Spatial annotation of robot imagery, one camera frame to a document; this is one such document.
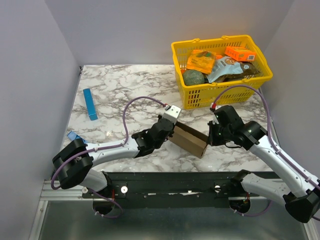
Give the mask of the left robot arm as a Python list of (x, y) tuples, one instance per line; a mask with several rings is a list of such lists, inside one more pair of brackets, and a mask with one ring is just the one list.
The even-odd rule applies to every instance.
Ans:
[(101, 144), (84, 143), (81, 139), (71, 141), (52, 159), (55, 173), (51, 188), (65, 190), (82, 186), (101, 198), (107, 197), (111, 191), (110, 181), (105, 173), (93, 167), (150, 155), (172, 136), (176, 123), (176, 119), (160, 116), (151, 128), (134, 133), (127, 141)]

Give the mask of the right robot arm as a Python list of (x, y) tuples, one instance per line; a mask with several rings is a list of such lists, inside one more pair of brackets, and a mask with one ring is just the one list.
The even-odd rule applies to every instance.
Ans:
[(208, 123), (210, 146), (229, 142), (244, 148), (266, 163), (282, 180), (281, 183), (241, 170), (230, 183), (230, 191), (241, 196), (257, 194), (285, 207), (297, 221), (308, 223), (320, 209), (320, 179), (301, 167), (282, 150), (259, 123), (244, 123), (231, 105), (210, 106), (213, 120)]

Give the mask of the brown cardboard box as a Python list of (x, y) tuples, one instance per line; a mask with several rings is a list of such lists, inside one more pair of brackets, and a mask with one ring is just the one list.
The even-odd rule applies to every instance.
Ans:
[(208, 146), (207, 135), (179, 121), (176, 122), (173, 131), (172, 136), (168, 138), (169, 141), (199, 159), (203, 157)]

